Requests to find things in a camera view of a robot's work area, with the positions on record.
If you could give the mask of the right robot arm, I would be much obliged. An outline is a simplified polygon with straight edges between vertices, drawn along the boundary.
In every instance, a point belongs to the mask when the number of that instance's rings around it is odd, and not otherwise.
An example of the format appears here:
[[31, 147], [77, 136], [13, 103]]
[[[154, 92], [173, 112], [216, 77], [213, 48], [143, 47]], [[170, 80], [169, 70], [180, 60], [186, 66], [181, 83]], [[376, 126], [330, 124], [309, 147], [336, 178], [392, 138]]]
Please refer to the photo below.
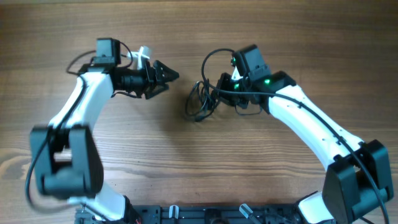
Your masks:
[[326, 170], [321, 192], [302, 200], [298, 209], [308, 223], [334, 219], [353, 223], [380, 208], [389, 222], [386, 202], [394, 196], [387, 148], [364, 142], [334, 122], [285, 72], [272, 73], [256, 45], [231, 51], [232, 74], [217, 83], [221, 101], [246, 108], [259, 105], [287, 125]]

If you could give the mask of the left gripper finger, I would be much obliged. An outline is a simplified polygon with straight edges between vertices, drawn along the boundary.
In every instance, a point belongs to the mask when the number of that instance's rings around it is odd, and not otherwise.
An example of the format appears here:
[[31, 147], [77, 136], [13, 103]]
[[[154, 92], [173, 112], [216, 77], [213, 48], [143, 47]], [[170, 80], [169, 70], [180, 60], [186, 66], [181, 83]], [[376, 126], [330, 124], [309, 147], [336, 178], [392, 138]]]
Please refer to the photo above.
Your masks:
[[159, 60], [154, 61], [153, 67], [155, 69], [157, 83], [172, 82], [180, 77], [178, 72], [172, 70]]
[[150, 86], [144, 92], [145, 99], [149, 100], [168, 89], [169, 86], [167, 84]]

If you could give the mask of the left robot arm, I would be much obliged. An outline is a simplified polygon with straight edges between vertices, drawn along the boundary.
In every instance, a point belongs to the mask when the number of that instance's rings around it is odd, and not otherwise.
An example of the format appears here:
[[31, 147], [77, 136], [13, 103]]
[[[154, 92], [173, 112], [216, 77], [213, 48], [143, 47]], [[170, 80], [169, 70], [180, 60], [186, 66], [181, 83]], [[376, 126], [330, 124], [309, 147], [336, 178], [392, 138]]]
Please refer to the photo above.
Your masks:
[[61, 111], [46, 126], [30, 132], [32, 162], [25, 194], [35, 184], [39, 194], [64, 201], [64, 208], [81, 205], [95, 222], [140, 223], [130, 200], [104, 182], [104, 168], [93, 139], [93, 128], [106, 102], [117, 94], [150, 99], [167, 90], [179, 74], [150, 60], [146, 47], [128, 51], [122, 65], [123, 43], [100, 38], [91, 60], [76, 72], [76, 86]]

